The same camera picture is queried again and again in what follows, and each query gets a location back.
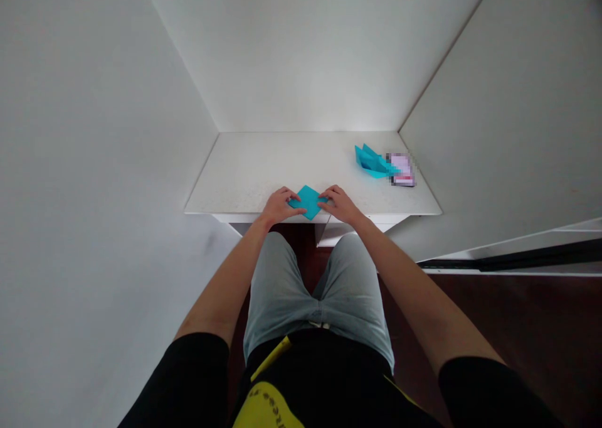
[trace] black sleeve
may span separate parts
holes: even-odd
[[[119,427],[224,426],[227,386],[226,342],[206,333],[180,337]]]
[[[455,428],[562,427],[515,371],[491,359],[446,362],[439,388]]]

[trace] blue paper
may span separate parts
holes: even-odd
[[[297,193],[301,202],[296,199],[291,199],[288,201],[288,204],[292,208],[304,208],[307,210],[307,213],[304,213],[303,216],[310,221],[315,218],[315,216],[320,212],[321,208],[318,207],[318,202],[328,202],[328,198],[319,198],[320,193],[313,190],[309,186],[305,185],[301,188],[301,191]]]
[[[390,177],[400,171],[370,147],[364,144],[363,148],[356,146],[356,161],[360,167],[374,178]]]

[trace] white desk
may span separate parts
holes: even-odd
[[[440,215],[441,208],[415,168],[416,186],[391,186],[356,163],[355,149],[366,143],[383,156],[407,152],[397,132],[221,133],[186,205],[188,214],[210,213],[219,221],[250,223],[281,186],[318,192],[337,184],[379,225],[395,225],[411,215]],[[309,221],[338,223],[325,211]]]

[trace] gray shorts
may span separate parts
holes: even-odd
[[[282,235],[270,232],[253,280],[243,351],[245,362],[260,344],[314,326],[374,348],[391,365],[394,358],[376,267],[362,240],[339,240],[314,294],[306,290],[297,258]]]

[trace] dark floor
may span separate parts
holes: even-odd
[[[331,248],[315,248],[311,224],[274,226],[297,254],[309,291]],[[453,276],[433,280],[460,306],[509,366],[568,427],[602,426],[602,279],[546,276]],[[403,314],[381,283],[395,354],[395,381],[445,426],[451,423],[436,378]],[[229,406],[244,370],[249,296],[232,343]]]

